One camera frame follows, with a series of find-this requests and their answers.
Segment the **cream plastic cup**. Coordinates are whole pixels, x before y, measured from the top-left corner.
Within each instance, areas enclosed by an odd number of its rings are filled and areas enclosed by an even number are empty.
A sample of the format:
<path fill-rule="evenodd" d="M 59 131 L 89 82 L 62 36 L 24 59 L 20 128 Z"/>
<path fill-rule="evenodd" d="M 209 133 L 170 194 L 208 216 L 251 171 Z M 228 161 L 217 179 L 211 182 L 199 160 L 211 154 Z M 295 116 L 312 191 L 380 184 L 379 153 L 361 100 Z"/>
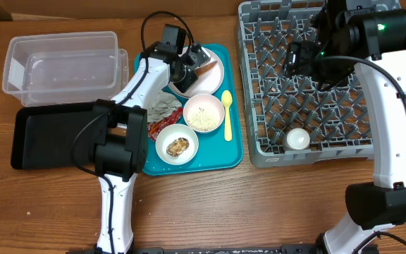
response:
<path fill-rule="evenodd" d="M 294 128 L 283 136 L 284 150 L 305 150 L 309 147 L 310 136 L 303 128 Z"/>

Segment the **white rice pile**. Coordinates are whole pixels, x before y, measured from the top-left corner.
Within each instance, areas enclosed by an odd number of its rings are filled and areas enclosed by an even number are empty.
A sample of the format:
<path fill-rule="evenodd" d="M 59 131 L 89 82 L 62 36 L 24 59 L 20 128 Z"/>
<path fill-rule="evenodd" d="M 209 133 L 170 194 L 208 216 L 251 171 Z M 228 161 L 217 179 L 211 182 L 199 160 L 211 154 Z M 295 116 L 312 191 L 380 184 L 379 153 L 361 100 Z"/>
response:
<path fill-rule="evenodd" d="M 219 125 L 219 120 L 210 111 L 197 109 L 188 117 L 188 125 L 199 132 L 209 132 Z"/>

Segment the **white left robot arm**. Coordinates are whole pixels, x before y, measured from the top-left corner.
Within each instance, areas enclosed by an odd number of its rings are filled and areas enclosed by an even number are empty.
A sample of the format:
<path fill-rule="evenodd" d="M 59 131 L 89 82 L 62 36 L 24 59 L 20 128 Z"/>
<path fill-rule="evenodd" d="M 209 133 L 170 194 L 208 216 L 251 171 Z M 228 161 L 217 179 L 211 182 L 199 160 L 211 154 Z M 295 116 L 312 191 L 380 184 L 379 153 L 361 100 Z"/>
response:
<path fill-rule="evenodd" d="M 209 60 L 186 22 L 167 24 L 161 40 L 143 46 L 137 72 L 124 90 L 96 101 L 94 118 L 78 133 L 90 136 L 90 173 L 101 187 L 101 232 L 90 253 L 133 252 L 133 188 L 148 153 L 147 109 L 169 83 L 188 90 L 198 79 L 196 70 Z"/>

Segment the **red snack wrapper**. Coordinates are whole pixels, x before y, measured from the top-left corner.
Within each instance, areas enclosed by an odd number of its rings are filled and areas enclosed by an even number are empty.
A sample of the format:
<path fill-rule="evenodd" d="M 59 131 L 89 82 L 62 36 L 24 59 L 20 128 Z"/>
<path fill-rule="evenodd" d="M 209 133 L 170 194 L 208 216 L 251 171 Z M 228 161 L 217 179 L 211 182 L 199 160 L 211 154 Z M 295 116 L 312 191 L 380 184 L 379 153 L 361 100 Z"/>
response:
<path fill-rule="evenodd" d="M 178 107 L 170 116 L 165 117 L 164 119 L 151 122 L 147 125 L 148 127 L 148 136 L 155 142 L 159 133 L 167 126 L 173 125 L 178 122 L 178 120 L 183 115 L 183 108 Z"/>

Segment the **white bowl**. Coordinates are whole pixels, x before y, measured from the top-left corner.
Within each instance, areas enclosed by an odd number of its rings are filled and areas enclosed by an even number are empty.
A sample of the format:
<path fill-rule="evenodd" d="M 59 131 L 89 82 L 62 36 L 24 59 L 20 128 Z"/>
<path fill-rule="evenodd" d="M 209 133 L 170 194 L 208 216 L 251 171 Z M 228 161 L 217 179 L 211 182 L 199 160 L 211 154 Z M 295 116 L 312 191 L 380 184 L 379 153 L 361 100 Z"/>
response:
<path fill-rule="evenodd" d="M 183 124 L 165 127 L 157 136 L 156 153 L 167 164 L 188 163 L 197 154 L 199 140 L 197 134 Z"/>

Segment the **orange carrot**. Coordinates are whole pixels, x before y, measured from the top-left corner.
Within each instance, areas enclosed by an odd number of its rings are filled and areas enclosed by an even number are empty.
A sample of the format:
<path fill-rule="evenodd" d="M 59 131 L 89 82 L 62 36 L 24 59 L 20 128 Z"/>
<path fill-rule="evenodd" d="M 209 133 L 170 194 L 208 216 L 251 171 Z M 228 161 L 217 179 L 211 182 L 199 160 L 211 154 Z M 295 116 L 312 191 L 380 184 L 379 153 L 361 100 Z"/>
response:
<path fill-rule="evenodd" d="M 215 65 L 217 64 L 217 61 L 212 61 L 202 67 L 196 68 L 195 69 L 195 73 L 197 74 L 198 77 L 200 77 L 201 75 L 207 73 L 208 71 L 210 71 L 213 67 L 215 67 Z"/>

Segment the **brown food scrap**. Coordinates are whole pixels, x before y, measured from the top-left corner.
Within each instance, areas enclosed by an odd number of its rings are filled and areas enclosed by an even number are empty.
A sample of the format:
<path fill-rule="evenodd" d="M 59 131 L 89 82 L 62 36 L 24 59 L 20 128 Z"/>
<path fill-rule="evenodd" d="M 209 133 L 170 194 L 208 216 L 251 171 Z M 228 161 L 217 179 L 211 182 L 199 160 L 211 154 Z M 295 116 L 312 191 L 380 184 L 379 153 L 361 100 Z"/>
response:
<path fill-rule="evenodd" d="M 186 138 L 177 138 L 172 143 L 170 143 L 167 148 L 166 152 L 168 155 L 172 157 L 179 157 L 186 149 L 189 148 L 189 141 Z"/>

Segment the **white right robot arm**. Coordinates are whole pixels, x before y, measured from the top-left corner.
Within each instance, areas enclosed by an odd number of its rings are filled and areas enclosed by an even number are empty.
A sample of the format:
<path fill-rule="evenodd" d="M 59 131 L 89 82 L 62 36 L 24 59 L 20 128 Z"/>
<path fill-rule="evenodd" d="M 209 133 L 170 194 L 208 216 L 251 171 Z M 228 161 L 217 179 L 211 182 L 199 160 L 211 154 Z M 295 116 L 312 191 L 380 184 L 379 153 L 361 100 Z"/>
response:
<path fill-rule="evenodd" d="M 406 222 L 406 10 L 327 1 L 312 24 L 316 41 L 288 46 L 285 74 L 309 76 L 320 91 L 355 74 L 374 147 L 373 181 L 347 187 L 347 214 L 318 237 L 314 252 L 361 253 Z"/>

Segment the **white napkin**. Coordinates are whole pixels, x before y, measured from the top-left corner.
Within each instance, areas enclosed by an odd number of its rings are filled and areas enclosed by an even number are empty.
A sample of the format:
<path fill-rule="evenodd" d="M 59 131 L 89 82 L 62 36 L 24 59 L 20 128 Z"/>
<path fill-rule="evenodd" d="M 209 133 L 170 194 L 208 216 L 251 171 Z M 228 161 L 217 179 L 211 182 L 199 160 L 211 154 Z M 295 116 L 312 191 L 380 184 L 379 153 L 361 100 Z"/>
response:
<path fill-rule="evenodd" d="M 182 103 L 175 95 L 161 90 L 147 109 L 147 122 L 161 121 L 179 107 L 182 107 Z"/>

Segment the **pink bowl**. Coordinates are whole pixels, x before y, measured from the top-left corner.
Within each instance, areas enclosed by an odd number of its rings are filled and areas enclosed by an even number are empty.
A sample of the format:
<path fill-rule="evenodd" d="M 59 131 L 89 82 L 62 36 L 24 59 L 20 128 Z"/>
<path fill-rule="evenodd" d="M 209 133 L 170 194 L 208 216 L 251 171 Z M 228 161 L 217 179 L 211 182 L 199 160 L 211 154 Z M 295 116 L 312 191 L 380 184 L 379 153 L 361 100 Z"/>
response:
<path fill-rule="evenodd" d="M 183 108 L 185 123 L 198 133 L 215 131 L 225 119 L 225 111 L 221 101 L 207 94 L 191 97 Z"/>

